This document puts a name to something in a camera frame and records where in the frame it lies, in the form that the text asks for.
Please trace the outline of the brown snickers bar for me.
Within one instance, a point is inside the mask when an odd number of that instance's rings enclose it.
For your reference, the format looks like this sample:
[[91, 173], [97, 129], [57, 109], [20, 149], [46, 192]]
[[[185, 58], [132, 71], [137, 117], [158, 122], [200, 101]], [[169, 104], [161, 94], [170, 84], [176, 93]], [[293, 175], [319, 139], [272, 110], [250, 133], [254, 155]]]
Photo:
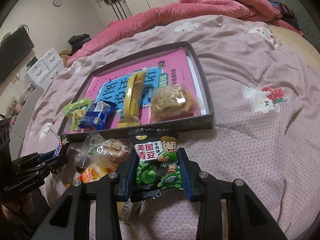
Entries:
[[62, 137], [59, 141], [56, 150], [54, 151], [53, 158], [58, 157], [60, 155], [68, 154], [70, 144], [71, 142], [66, 137]]

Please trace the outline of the clear brown pastry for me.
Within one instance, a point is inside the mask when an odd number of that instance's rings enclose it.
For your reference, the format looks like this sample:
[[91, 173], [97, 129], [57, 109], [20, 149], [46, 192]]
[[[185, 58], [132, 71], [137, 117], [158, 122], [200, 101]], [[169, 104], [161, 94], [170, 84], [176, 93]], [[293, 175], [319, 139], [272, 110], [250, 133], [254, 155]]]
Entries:
[[129, 149], [122, 141], [106, 139], [98, 132], [89, 133], [82, 143], [72, 143], [71, 150], [75, 152], [75, 168], [79, 174], [90, 165], [113, 172], [129, 157]]

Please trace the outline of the green peas snack packet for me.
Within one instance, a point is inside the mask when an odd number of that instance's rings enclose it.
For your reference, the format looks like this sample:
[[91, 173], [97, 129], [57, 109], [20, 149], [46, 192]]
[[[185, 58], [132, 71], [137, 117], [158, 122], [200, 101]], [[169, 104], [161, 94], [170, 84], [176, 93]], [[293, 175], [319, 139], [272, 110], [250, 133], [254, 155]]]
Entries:
[[183, 190], [175, 129], [138, 128], [129, 131], [129, 138], [139, 157], [132, 202], [155, 199], [173, 189]]

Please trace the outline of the orange cake packet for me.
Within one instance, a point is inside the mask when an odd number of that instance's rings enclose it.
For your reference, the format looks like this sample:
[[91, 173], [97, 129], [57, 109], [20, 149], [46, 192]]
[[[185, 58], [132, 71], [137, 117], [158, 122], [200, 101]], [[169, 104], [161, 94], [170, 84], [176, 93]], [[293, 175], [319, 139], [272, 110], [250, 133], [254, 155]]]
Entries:
[[98, 181], [103, 176], [115, 172], [118, 164], [95, 164], [92, 163], [88, 165], [86, 168], [81, 167], [79, 164], [76, 164], [76, 171], [79, 173], [77, 180], [82, 181], [83, 183], [91, 183], [94, 181]]

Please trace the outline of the blue cookie packet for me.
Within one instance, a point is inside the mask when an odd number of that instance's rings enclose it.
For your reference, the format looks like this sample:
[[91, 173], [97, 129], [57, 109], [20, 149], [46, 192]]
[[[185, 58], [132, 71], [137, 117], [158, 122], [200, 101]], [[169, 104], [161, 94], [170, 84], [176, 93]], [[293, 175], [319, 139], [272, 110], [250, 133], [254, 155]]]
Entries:
[[109, 118], [117, 109], [118, 105], [111, 101], [92, 103], [78, 127], [80, 129], [94, 128], [98, 131], [103, 130]]

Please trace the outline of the clear bag crispy noodles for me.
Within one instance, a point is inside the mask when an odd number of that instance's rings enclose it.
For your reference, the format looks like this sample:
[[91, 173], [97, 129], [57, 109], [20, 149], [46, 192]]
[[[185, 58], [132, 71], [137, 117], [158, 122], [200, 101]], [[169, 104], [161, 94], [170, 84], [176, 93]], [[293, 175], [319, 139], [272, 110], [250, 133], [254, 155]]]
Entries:
[[184, 84], [159, 87], [152, 93], [150, 122], [189, 117], [201, 109], [197, 98]]

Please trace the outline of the yellow long snack bar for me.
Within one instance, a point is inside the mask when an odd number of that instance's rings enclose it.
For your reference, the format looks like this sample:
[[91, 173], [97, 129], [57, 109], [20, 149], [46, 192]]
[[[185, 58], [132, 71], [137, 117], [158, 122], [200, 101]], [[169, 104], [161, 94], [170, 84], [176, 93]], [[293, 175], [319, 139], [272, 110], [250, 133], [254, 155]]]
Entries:
[[133, 73], [128, 82], [124, 98], [124, 106], [118, 128], [133, 127], [140, 125], [139, 102], [144, 88], [147, 69], [143, 68], [139, 72]]

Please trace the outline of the dark grey shallow box tray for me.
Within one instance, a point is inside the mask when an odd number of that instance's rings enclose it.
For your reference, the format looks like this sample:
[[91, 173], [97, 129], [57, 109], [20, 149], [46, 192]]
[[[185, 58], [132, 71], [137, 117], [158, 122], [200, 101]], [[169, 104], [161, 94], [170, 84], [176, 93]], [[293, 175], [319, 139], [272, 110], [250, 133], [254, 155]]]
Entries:
[[207, 80], [192, 45], [166, 44], [141, 51], [91, 72], [74, 101], [86, 115], [65, 117], [58, 131], [83, 141], [97, 131], [124, 138], [135, 128], [211, 129], [213, 104]]

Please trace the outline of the pink blue workbook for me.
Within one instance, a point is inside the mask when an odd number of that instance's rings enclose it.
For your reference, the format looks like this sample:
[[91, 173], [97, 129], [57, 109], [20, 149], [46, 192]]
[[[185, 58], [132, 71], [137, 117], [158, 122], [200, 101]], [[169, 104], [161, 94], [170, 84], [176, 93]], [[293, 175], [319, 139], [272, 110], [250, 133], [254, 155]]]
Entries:
[[75, 109], [71, 133], [194, 118], [205, 113], [191, 56], [180, 47], [95, 75]]

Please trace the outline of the tan knitted blanket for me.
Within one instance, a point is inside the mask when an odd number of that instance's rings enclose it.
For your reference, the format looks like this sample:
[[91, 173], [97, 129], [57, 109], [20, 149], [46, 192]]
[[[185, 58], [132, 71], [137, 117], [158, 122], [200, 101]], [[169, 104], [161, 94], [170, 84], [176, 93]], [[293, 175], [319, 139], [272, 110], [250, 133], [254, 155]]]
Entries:
[[63, 50], [63, 51], [59, 52], [59, 56], [61, 57], [65, 67], [67, 67], [67, 62], [68, 62], [69, 58], [71, 57], [71, 55], [72, 55], [71, 50]]

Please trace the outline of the mauve patterned bed cover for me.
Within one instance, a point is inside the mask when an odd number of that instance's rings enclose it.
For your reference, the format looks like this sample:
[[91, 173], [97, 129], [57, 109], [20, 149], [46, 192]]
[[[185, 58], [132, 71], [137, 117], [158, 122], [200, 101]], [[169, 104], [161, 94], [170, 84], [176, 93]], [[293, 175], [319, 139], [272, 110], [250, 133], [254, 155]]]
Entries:
[[23, 155], [58, 146], [62, 108], [90, 72], [128, 55], [189, 42], [202, 65], [214, 107], [214, 128], [181, 133], [190, 160], [217, 179], [243, 179], [288, 239], [319, 213], [319, 72], [280, 39], [274, 47], [252, 29], [263, 22], [199, 16], [137, 33], [78, 59], [36, 104]]

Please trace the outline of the striped dark clothes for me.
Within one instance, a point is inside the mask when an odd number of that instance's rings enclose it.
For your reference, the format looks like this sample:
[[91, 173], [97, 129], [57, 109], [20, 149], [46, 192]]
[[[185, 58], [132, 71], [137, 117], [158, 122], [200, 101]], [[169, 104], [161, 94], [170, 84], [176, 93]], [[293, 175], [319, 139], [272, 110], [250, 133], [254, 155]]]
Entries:
[[270, 4], [277, 9], [279, 12], [282, 13], [282, 20], [287, 22], [288, 24], [294, 26], [298, 30], [301, 30], [301, 27], [299, 26], [298, 20], [295, 17], [293, 11], [289, 9], [285, 4], [269, 0]]

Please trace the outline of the grey quilted headboard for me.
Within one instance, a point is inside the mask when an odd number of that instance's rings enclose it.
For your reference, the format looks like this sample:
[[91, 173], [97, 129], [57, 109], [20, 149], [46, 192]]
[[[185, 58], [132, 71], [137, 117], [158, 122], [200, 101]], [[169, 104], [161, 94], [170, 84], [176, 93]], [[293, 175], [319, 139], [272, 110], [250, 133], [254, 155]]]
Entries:
[[304, 33], [304, 38], [309, 41], [317, 51], [319, 51], [319, 30], [317, 29], [311, 16], [304, 8], [299, 0], [272, 0], [275, 2], [280, 2], [285, 4], [289, 9], [291, 9], [297, 18], [299, 26]]

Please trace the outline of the black wall television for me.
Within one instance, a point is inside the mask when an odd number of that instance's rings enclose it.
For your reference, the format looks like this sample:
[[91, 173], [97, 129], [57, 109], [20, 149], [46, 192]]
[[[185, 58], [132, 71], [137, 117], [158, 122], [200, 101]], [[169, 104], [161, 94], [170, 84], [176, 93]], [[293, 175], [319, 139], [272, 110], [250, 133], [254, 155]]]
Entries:
[[25, 27], [18, 28], [1, 42], [0, 71], [3, 82], [13, 69], [34, 48]]

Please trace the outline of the round wall clock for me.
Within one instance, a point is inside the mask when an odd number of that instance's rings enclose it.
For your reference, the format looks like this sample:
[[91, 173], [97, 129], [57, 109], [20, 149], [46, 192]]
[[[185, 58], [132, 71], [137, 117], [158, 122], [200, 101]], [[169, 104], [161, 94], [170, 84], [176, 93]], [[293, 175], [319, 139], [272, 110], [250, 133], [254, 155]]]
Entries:
[[61, 7], [62, 0], [53, 0], [53, 6], [55, 7]]

